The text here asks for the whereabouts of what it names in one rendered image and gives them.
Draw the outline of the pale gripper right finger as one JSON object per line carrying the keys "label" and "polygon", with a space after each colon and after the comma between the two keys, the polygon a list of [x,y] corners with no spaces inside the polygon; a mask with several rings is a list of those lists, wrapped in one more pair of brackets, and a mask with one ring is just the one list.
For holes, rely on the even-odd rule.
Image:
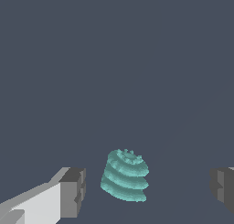
{"label": "pale gripper right finger", "polygon": [[234,214],[234,167],[211,168],[209,176],[212,195]]}

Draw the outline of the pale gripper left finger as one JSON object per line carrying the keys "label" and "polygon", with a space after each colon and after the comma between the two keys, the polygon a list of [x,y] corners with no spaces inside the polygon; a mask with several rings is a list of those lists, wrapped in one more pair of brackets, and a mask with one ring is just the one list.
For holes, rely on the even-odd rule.
{"label": "pale gripper left finger", "polygon": [[47,183],[0,204],[0,224],[58,224],[76,218],[86,193],[86,169],[62,167]]}

